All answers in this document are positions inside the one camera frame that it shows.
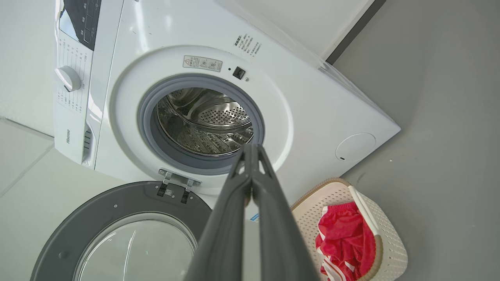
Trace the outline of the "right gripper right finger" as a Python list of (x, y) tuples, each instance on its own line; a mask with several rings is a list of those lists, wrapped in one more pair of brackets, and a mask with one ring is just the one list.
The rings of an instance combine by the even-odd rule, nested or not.
[(252, 146), (252, 199), (259, 207), (261, 280), (318, 281), (273, 166), (259, 144)]

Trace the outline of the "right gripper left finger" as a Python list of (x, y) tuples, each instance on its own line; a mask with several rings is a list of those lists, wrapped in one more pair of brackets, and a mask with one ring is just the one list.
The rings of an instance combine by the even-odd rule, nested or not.
[(245, 207), (250, 195), (251, 149), (239, 152), (202, 233), (186, 281), (241, 281)]

